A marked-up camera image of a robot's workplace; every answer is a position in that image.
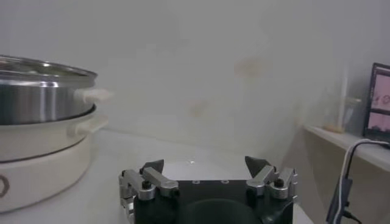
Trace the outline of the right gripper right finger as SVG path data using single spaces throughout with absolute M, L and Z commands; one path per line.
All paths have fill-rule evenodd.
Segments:
M 275 200 L 297 201 L 298 174 L 296 169 L 285 167 L 278 171 L 265 159 L 245 156 L 251 179 L 246 181 L 248 189 L 257 197 L 267 192 Z

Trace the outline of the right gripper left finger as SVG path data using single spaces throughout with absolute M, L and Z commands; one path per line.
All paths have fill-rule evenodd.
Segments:
M 139 171 L 123 170 L 118 177 L 120 204 L 127 213 L 134 211 L 134 199 L 152 201 L 157 192 L 162 197 L 175 198 L 179 195 L 179 182 L 162 174 L 164 160 L 147 162 Z

